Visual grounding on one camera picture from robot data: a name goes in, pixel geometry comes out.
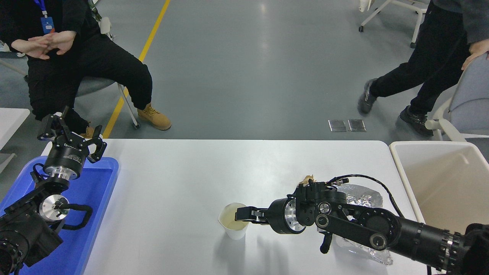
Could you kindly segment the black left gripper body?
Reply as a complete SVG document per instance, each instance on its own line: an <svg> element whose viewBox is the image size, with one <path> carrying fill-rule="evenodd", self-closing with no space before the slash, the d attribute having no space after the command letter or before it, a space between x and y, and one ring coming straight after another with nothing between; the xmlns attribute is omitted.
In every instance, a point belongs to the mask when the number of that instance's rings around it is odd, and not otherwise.
<svg viewBox="0 0 489 275"><path fill-rule="evenodd" d="M72 175L80 175L88 155L89 150L86 146L78 148L66 142L60 145L53 143L44 163L44 172L52 175L56 169L65 168L71 170Z"/></svg>

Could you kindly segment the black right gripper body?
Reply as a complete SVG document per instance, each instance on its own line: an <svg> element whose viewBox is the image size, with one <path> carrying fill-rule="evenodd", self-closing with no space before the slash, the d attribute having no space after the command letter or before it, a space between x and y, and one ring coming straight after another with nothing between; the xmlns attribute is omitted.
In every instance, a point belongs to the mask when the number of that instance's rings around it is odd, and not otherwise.
<svg viewBox="0 0 489 275"><path fill-rule="evenodd" d="M288 202L288 198L276 199L267 209L267 222L276 233L290 234L285 218L285 207Z"/></svg>

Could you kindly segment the person's right hand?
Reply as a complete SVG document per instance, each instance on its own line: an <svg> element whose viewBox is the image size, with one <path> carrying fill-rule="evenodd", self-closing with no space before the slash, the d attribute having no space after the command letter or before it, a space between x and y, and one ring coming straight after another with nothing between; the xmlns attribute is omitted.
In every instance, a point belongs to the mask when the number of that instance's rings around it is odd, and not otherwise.
<svg viewBox="0 0 489 275"><path fill-rule="evenodd" d="M17 39L12 42L11 46L18 52L24 53L30 57L47 60L50 57L47 55L48 45L50 41L44 37L33 37L29 40Z"/></svg>

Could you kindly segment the person's left hand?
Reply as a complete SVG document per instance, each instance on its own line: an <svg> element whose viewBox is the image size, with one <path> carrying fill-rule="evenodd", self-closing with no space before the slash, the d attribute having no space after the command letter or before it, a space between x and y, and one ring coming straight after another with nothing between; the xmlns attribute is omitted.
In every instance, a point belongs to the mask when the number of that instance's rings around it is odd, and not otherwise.
<svg viewBox="0 0 489 275"><path fill-rule="evenodd" d="M45 34L44 36L32 37L29 38L28 41L38 42L41 45L45 45L46 48L43 53L58 49L56 54L63 55L71 49L76 35L77 33L75 31L67 30Z"/></svg>

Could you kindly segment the person's hand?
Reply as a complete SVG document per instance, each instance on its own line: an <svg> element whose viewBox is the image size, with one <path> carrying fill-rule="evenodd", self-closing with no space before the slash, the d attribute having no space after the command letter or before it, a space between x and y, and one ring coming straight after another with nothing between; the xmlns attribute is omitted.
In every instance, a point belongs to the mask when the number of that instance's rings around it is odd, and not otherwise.
<svg viewBox="0 0 489 275"><path fill-rule="evenodd" d="M462 65L461 70L465 70L468 65L475 60L476 58L486 54L486 59L489 60L489 39L481 40L478 42L474 42L470 45L469 52L470 55L466 58L465 62Z"/></svg>

